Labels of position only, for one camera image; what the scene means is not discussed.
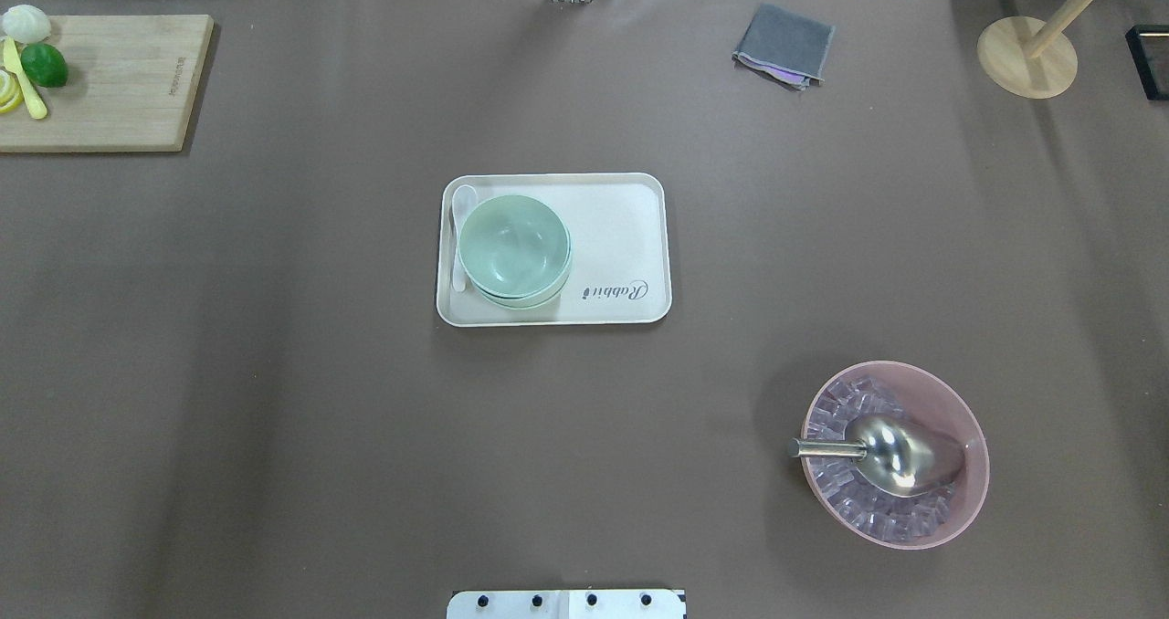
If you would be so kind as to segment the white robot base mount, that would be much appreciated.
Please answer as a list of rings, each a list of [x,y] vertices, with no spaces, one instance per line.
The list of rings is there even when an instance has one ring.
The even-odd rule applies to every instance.
[[[447,618],[686,618],[683,590],[486,590],[454,593]]]

